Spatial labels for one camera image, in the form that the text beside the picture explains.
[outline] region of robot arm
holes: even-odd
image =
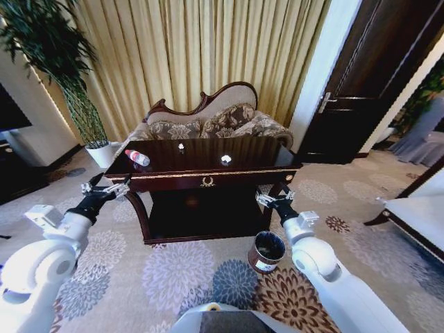
[[[294,193],[257,196],[259,203],[275,208],[289,240],[293,263],[319,294],[328,314],[342,332],[408,332],[373,290],[351,274],[326,241],[314,236],[315,212],[298,214],[291,208]]]
[[[0,288],[2,332],[49,332],[53,304],[87,247],[89,228],[106,201],[123,196],[130,176],[111,187],[97,187],[102,174],[82,185],[84,199],[64,216],[53,206],[36,205],[26,216],[44,230],[44,241],[29,244],[6,262]]]

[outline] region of table leg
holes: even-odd
[[[144,202],[139,197],[139,194],[136,192],[127,192],[125,197],[130,201],[131,205],[133,205],[137,218],[139,219],[140,228],[142,229],[142,235],[144,236],[144,243],[151,239],[151,233],[148,226],[149,218],[148,213],[146,212],[146,208]]]
[[[279,193],[283,189],[283,183],[278,182],[271,187],[270,192],[268,193],[269,196],[278,196]],[[264,218],[265,222],[268,224],[268,229],[270,229],[271,224],[271,213],[273,212],[273,208],[264,207]]]

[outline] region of curtain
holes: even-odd
[[[110,140],[150,106],[186,112],[227,83],[288,125],[330,0],[80,0],[76,24],[98,61],[85,78]]]

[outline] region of door frame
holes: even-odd
[[[292,151],[299,150],[360,6],[361,0],[332,0],[328,8],[289,126]]]
[[[339,1],[332,0],[332,6],[334,5],[334,3],[337,5],[338,2],[341,2],[341,1],[340,0]],[[342,38],[344,38],[344,39],[339,47],[339,52],[341,51],[343,44],[348,36],[348,33],[349,33],[350,28],[355,20],[358,10],[359,10],[359,6],[357,6],[355,8],[355,15],[349,24],[348,30],[345,32],[345,37],[342,36]],[[318,110],[319,102],[323,98],[323,94],[325,93],[325,88],[327,86],[327,83],[330,79],[330,75],[336,65],[336,61],[339,56],[339,53],[337,53],[336,57],[334,59],[334,62],[331,63],[330,62],[331,55],[328,52],[326,52],[327,49],[325,49],[325,47],[327,45],[328,46],[329,45],[338,46],[338,44],[335,43],[336,40],[334,39],[333,34],[332,33],[329,34],[327,31],[326,35],[328,35],[328,37],[325,37],[324,39],[322,39],[322,37],[324,37],[323,36],[324,31],[327,29],[331,29],[331,31],[337,32],[335,30],[336,26],[334,24],[332,24],[331,22],[327,22],[329,15],[330,15],[330,11],[327,14],[327,18],[325,20],[323,30],[321,31],[321,36],[319,38],[318,45],[316,45],[314,56],[313,56],[310,66],[309,66],[309,70],[307,72],[306,79],[305,79],[304,84],[301,89],[300,98],[298,100],[298,103],[295,108],[295,112],[293,114],[293,118],[291,120],[290,130],[295,137],[294,145],[292,147],[293,151],[298,151],[300,148],[300,145],[302,144],[305,133],[307,132],[307,129],[310,126],[311,121]],[[334,22],[334,23],[338,23],[338,22],[340,22],[340,17],[342,17],[342,16],[339,15],[338,17],[334,17],[334,15],[332,15],[330,17],[330,19],[334,19],[334,20],[336,20],[336,22]],[[393,110],[393,107],[395,107],[395,106],[398,107],[398,104],[400,104],[400,102],[398,101],[399,98],[402,97],[402,99],[403,99],[403,98],[405,98],[405,95],[407,95],[407,94],[408,94],[408,96],[410,96],[411,93],[413,93],[413,91],[420,84],[420,80],[419,81],[414,80],[414,78],[416,76],[422,76],[422,73],[418,73],[420,71],[420,69],[427,70],[427,69],[421,68],[422,64],[428,65],[430,62],[433,62],[433,60],[430,60],[429,58],[431,56],[432,56],[432,58],[434,58],[432,55],[432,53],[433,53],[432,51],[435,51],[436,46],[438,44],[440,44],[440,41],[443,39],[443,37],[444,37],[444,34],[443,34],[443,36],[437,35],[434,38],[434,41],[436,43],[435,46],[433,45],[433,42],[431,42],[425,47],[425,49],[422,49],[422,50],[424,50],[424,55],[422,57],[420,57],[419,60],[414,60],[414,62],[416,62],[416,63],[412,64],[413,66],[417,67],[416,71],[413,71],[412,73],[409,73],[409,74],[407,74],[407,73],[401,74],[401,77],[408,75],[410,77],[410,82],[407,81],[403,86],[404,89],[402,89],[400,91],[398,96],[393,97],[391,106],[388,106],[385,116],[382,118],[380,123],[375,126],[373,133],[369,136],[367,141],[363,144],[363,146],[361,147],[361,149],[357,153],[368,153],[370,151],[371,146],[376,142],[380,133],[383,130],[385,130],[386,126],[384,126],[384,124],[386,122],[390,123],[390,121],[393,119],[393,117],[398,113],[397,111]],[[325,68],[322,68],[322,67],[327,67],[327,66],[331,66],[328,73],[325,71]]]

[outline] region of bamboo plant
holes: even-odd
[[[49,82],[59,84],[86,148],[95,149],[106,146],[108,139],[81,75],[91,70],[85,60],[95,61],[96,55],[66,18],[75,17],[74,4],[75,0],[0,0],[0,14],[6,21],[0,28],[0,44],[12,61],[22,52],[29,71],[37,68]]]

